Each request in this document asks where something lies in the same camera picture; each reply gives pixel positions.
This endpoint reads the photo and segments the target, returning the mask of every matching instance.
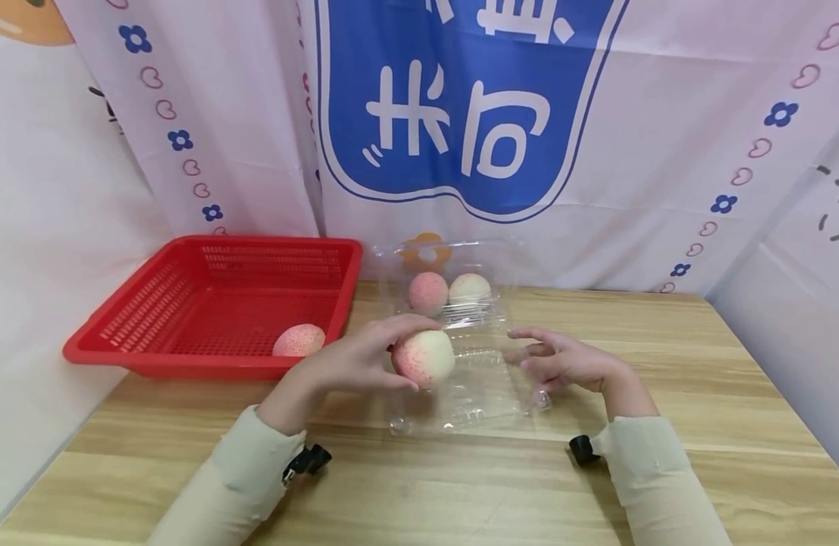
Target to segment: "table surface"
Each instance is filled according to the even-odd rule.
[[[350,328],[377,316],[360,285]],[[513,321],[635,366],[676,427],[735,544],[839,544],[839,470],[704,300],[522,289]],[[0,546],[144,544],[243,408],[269,384],[128,375],[0,528]],[[604,465],[566,444],[605,424],[597,395],[470,435],[392,437],[380,403],[338,394],[310,429],[333,454],[249,544],[632,544]]]

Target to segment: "sleeve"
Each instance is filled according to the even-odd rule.
[[[148,546],[239,546],[270,517],[286,487],[283,471],[305,432],[283,436],[243,412],[168,508]]]
[[[607,459],[635,546],[731,546],[667,419],[615,418],[592,446]]]

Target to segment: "blue banner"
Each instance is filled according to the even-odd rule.
[[[555,202],[628,0],[316,0],[322,157],[356,196]]]

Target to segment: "red plastic basket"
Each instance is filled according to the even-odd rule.
[[[279,379],[300,358],[271,356],[296,324],[340,337],[358,280],[354,240],[191,236],[162,247],[64,345],[78,364],[148,378]]]

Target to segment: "black clip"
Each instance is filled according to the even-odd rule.
[[[295,475],[303,475],[303,473],[316,476],[325,468],[329,460],[331,460],[331,453],[319,444],[314,444],[314,447],[310,449],[305,447],[283,471],[283,482],[291,482]]]
[[[586,466],[601,459],[599,455],[596,455],[592,451],[592,442],[586,435],[571,439],[568,442],[568,446],[571,448],[571,453],[574,454],[574,459],[578,462],[579,466]]]

